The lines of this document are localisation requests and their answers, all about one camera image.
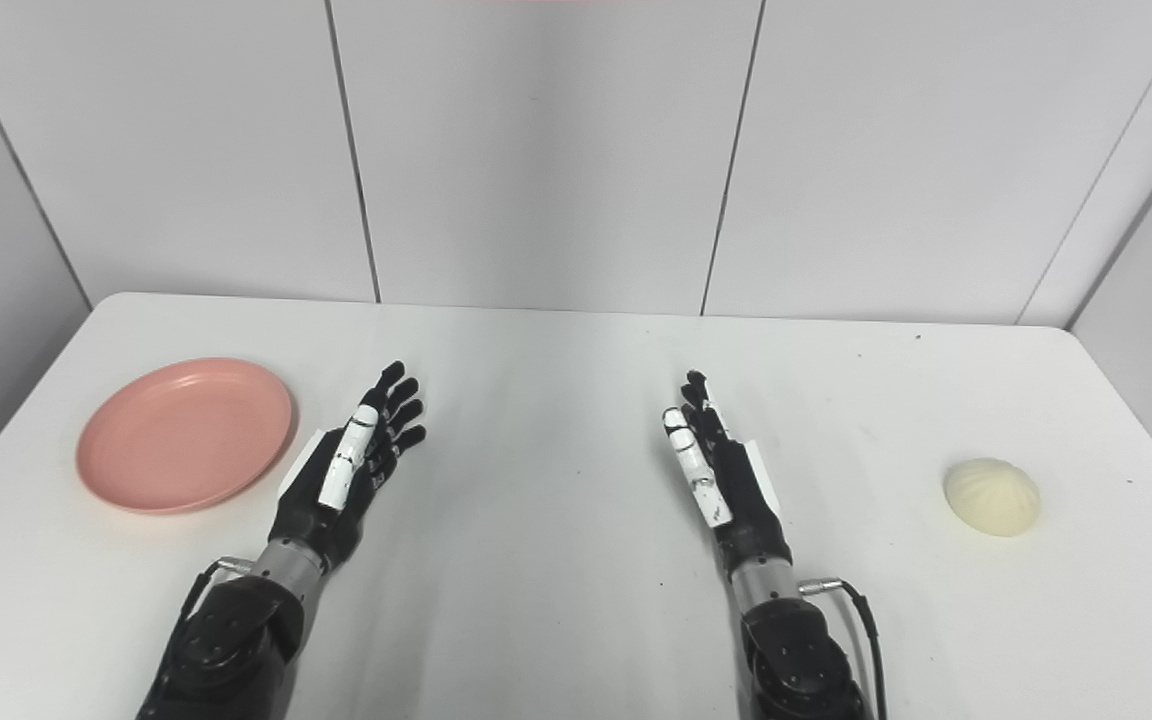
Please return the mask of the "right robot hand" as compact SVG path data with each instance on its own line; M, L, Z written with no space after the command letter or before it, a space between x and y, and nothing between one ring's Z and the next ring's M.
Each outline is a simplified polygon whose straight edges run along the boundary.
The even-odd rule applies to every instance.
M723 423L699 370L685 373L684 402L664 410L664 433L684 473L692 500L717 541L727 575L742 564L791 562L776 511L765 497L750 447Z

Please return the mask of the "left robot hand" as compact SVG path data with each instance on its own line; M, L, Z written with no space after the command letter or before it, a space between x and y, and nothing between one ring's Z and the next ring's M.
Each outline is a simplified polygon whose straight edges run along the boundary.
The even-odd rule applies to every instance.
M429 434L417 423L424 410L419 388L402 361L394 361L342 427L306 445L305 460L280 488L270 541L306 550L325 574L353 556L376 493Z

